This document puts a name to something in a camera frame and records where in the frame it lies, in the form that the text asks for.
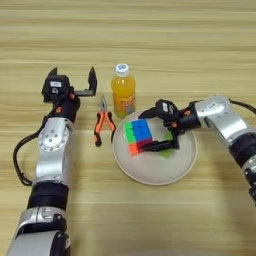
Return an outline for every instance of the wooden table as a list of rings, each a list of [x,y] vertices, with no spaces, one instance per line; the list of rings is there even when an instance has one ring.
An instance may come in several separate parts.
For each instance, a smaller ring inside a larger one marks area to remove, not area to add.
[[[103,146],[93,142],[102,93],[113,109],[110,81],[119,62],[130,64],[137,79],[137,109],[159,98],[184,107],[214,93],[255,105],[255,11],[254,0],[1,1],[0,254],[30,194],[18,182],[12,151],[50,109],[40,95],[44,79],[58,66],[84,89],[94,65],[98,95],[82,100],[76,122],[68,206],[72,255],[255,255],[256,210],[248,184],[212,131],[196,131],[192,171],[163,187],[121,172],[107,128]],[[256,124],[253,114],[235,109]],[[36,142],[19,156],[32,177]]]

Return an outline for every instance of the blue block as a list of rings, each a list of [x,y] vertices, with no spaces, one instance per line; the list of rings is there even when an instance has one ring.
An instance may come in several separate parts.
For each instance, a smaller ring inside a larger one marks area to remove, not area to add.
[[[144,140],[152,139],[147,120],[137,120],[132,122],[136,141],[141,142]]]

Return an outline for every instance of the pliers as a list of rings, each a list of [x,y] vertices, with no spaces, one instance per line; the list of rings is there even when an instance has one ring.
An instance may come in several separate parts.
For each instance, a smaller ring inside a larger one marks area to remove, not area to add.
[[[100,147],[102,144],[101,137],[100,137],[100,131],[103,126],[103,122],[104,122],[105,118],[107,120],[110,130],[112,131],[112,134],[111,134],[111,142],[112,142],[113,136],[116,131],[116,126],[112,120],[112,113],[108,111],[107,102],[105,100],[105,97],[102,96],[101,101],[100,101],[100,112],[97,113],[97,123],[96,123],[95,129],[94,129],[94,140],[95,140],[95,145],[97,147]]]

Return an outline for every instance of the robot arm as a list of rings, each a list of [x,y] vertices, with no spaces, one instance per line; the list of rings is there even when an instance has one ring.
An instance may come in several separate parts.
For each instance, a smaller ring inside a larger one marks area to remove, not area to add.
[[[68,77],[58,75],[57,69],[52,70],[45,80],[42,90],[44,102],[53,103],[53,111],[38,133],[40,156],[31,195],[7,256],[70,255],[71,242],[65,232],[73,124],[80,107],[79,97],[96,94],[97,79],[93,68],[89,74],[89,84],[89,90],[74,91]],[[19,178],[26,179],[24,185],[31,183],[23,174]]]
[[[226,145],[236,163],[242,168],[251,185],[250,195],[256,202],[256,130],[231,108],[224,96],[212,96],[191,102],[178,110],[173,102],[159,100],[155,107],[143,112],[139,118],[158,117],[173,134],[173,141],[153,141],[142,147],[144,151],[179,149],[178,136],[195,128],[212,128]]]

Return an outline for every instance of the green block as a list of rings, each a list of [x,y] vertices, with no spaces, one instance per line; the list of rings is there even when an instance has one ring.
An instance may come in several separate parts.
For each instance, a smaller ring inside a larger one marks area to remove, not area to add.
[[[125,136],[126,136],[126,139],[127,139],[129,144],[136,142],[136,137],[135,137],[135,134],[133,132],[131,122],[124,123],[124,132],[125,132]]]
[[[172,140],[172,133],[170,131],[167,131],[167,133],[164,136],[164,140]],[[159,154],[164,158],[169,158],[173,152],[173,149],[166,149],[163,151],[160,151]]]

